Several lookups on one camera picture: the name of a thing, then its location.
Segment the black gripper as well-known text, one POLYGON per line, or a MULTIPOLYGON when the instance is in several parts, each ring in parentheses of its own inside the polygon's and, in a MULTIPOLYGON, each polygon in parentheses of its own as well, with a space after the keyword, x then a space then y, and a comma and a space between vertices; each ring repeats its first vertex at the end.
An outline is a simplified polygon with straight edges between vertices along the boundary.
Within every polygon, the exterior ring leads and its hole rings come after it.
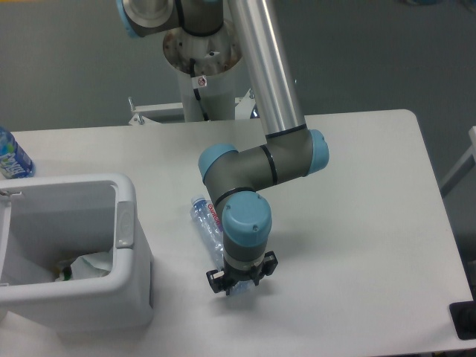
POLYGON ((264 256, 251 261, 239 261, 225 256, 223 262, 222 270, 210 270, 206 273, 206 277, 214 293, 225 292, 226 295, 231 293, 238 282, 252 281, 258 286, 264 277, 274 273, 278 265, 273 251, 268 251, 264 256))

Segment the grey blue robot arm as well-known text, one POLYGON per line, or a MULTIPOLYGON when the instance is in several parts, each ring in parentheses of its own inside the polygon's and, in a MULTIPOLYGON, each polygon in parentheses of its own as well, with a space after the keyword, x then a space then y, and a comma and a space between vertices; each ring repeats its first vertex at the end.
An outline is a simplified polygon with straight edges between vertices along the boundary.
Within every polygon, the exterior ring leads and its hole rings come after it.
POLYGON ((164 53, 184 72, 200 119, 212 118, 204 102, 214 74, 245 60, 266 143, 239 151, 216 144, 199 157, 202 181, 223 229, 223 267, 209 271, 216 293, 242 281, 259 283, 277 267, 266 248, 271 208, 262 189, 325 168, 329 149, 323 135, 309 129, 299 108, 271 1, 230 1, 226 22, 222 1, 119 1, 118 13, 130 36, 166 33, 164 53))

